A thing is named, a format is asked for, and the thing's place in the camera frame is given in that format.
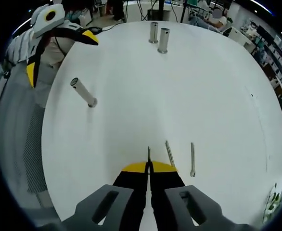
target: metal pin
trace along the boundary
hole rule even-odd
[[[94,98],[89,91],[85,88],[82,82],[78,78],[74,78],[70,85],[75,89],[75,91],[88,103],[89,107],[95,107],[97,104],[97,99]]]
[[[170,163],[173,167],[175,167],[175,164],[174,164],[174,160],[173,160],[173,156],[172,156],[172,152],[171,152],[171,149],[170,149],[170,146],[169,146],[169,142],[166,141],[166,148],[167,148],[167,152],[168,152],[168,156],[169,156],[169,160],[170,160]]]
[[[190,176],[191,177],[195,177],[194,144],[192,142],[190,143],[190,148],[191,148],[191,171],[190,171]]]
[[[150,146],[147,148],[147,159],[148,160],[151,159],[151,149],[150,149]]]
[[[169,41],[169,34],[170,34],[170,30],[168,28],[161,28],[159,47],[158,47],[159,53],[165,54],[168,52],[167,46]]]
[[[152,22],[150,29],[150,40],[149,40],[150,43],[158,43],[157,34],[158,34],[158,23]]]

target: cable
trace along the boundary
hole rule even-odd
[[[128,0],[126,1],[126,9],[125,9],[125,23],[127,22],[127,19],[128,19],[128,11],[127,11],[127,8],[128,8]]]
[[[117,26],[117,25],[119,25],[119,24],[123,24],[123,23],[125,23],[125,22],[117,23],[117,24],[113,25],[113,26],[112,26],[111,28],[109,28],[109,29],[102,30],[102,32],[111,30],[113,27],[115,27],[115,26]]]
[[[57,39],[56,37],[54,37],[54,38],[55,38],[56,45],[57,45],[58,48],[60,49],[61,53],[62,53],[64,56],[66,56],[67,54],[66,54],[66,53],[62,50],[62,48],[60,47],[60,44],[59,44],[58,39]]]
[[[152,7],[150,8],[150,11],[152,11],[152,9],[153,9],[153,7],[155,6],[155,4],[156,4],[156,2],[157,2],[158,0],[155,0],[155,2],[154,2],[154,4],[152,5]]]
[[[143,16],[143,9],[142,9],[142,5],[141,5],[141,0],[139,0],[139,2],[138,2],[138,0],[137,0],[136,2],[137,2],[137,5],[138,5],[140,14],[141,14],[141,21],[146,20],[146,18]]]
[[[174,11],[174,9],[173,9],[173,4],[172,4],[171,0],[170,0],[170,4],[171,4],[172,11],[173,11],[173,13],[174,13],[176,22],[178,23],[178,17],[177,17],[176,14],[175,14],[175,11]]]

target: yellow and black robot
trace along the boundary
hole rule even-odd
[[[33,88],[38,78],[40,57],[51,37],[68,38],[85,44],[98,45],[98,40],[91,31],[65,20],[65,11],[61,4],[40,8],[31,23],[33,23],[34,32],[29,44],[26,72]]]

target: metal cylinder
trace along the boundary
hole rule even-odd
[[[97,99],[94,98],[85,86],[81,83],[78,78],[74,78],[70,85],[76,90],[76,92],[87,102],[89,107],[95,107],[97,104]]]
[[[161,28],[160,31],[160,41],[159,41],[159,47],[158,47],[158,52],[165,54],[167,53],[167,46],[168,46],[168,41],[169,41],[169,34],[170,30],[168,28]]]
[[[151,30],[150,30],[150,43],[158,43],[157,40],[158,34],[158,23],[152,22],[151,23]]]

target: round table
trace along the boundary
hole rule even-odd
[[[99,46],[76,43],[51,88],[42,161],[61,220],[128,164],[175,166],[186,185],[218,202],[236,223],[260,221],[272,186],[282,188],[282,112],[259,65],[239,44],[186,24],[170,29],[168,53],[148,42],[150,22],[117,25]],[[95,108],[70,86],[78,77]],[[190,143],[196,176],[190,177]],[[155,230],[150,190],[140,230]]]

